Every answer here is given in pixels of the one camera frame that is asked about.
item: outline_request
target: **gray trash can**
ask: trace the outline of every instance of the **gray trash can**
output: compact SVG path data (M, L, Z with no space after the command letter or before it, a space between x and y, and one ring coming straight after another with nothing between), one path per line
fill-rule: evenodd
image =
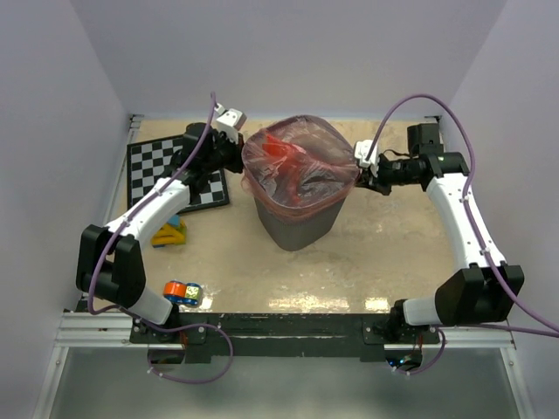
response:
M259 219L285 251L303 249L332 229L359 175L353 148L309 115L258 131L243 148L243 163Z
M345 198L307 220L286 223L270 213L258 199L254 200L262 225L273 241L284 251L299 251L328 233L344 201Z

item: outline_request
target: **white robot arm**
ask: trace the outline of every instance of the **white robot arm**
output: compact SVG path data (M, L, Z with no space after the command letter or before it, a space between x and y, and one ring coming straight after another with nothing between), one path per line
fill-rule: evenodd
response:
M515 293L521 289L524 275L520 266L507 264L487 231L472 191L468 190L473 221L487 244L486 249L480 249L462 199L469 174L463 156L444 151L438 124L408 128L409 158L390 161L374 149L368 159L371 146L371 140L355 145L355 159L362 168L357 186L389 195L393 185L420 184L441 217L454 255L455 273L435 295L397 302L394 317L412 326L456 326L506 319L513 302L495 280L485 252L491 252Z
M172 156L155 186L134 207L105 227L90 225L84 230L76 278L80 290L88 291L101 251L119 230L114 248L110 251L114 254L114 261L104 261L97 278L95 296L126 308L151 323L162 325L167 322L173 304L146 286L141 249L173 215L201 192L212 172L219 168L242 172L240 152L243 137L238 130L245 122L245 116L236 109L225 109L219 104L215 112L219 115L216 118L217 129L206 136L186 170L176 174L202 135L203 123L186 127L185 133L179 136L182 149ZM147 202L153 194L157 196Z

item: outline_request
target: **gray wall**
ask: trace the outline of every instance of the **gray wall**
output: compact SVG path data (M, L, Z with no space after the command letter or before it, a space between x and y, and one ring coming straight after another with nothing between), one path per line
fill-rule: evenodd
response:
M0 417L27 418L126 114L66 0L3 2L0 56Z
M72 3L129 111L204 116L215 89L252 117L370 117L418 91L450 100L505 0Z
M452 107L472 137L474 191L509 263L521 264L521 299L559 323L559 3L509 0ZM454 127L445 138L461 148ZM536 326L519 309L511 323ZM515 336L538 418L556 418L558 342Z

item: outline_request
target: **wooden tabletop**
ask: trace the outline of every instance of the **wooden tabletop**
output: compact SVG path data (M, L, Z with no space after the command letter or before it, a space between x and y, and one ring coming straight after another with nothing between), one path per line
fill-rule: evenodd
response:
M181 134L190 122L145 120L136 140ZM330 122L352 144L372 138L378 126ZM243 135L247 139L271 123L248 120ZM406 128L413 123L389 123L381 149L405 152ZM204 289L198 311L384 313L397 299L433 294L452 274L442 223L419 186L396 187L390 196L354 189L325 237L289 252L268 236L242 178L227 173L231 204L183 216L185 245L143 250L154 291L162 292L173 279L197 282ZM121 193L119 214L126 210L125 196Z

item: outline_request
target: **black and white checkerboard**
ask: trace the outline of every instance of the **black and white checkerboard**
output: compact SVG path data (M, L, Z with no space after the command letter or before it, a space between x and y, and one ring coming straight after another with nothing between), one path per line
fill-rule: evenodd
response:
M128 145L127 192L129 209L153 188L165 165L169 164L171 156L177 150L180 150L181 146L180 135ZM219 207L228 203L227 182L224 171L220 169L211 174L208 186L179 214Z

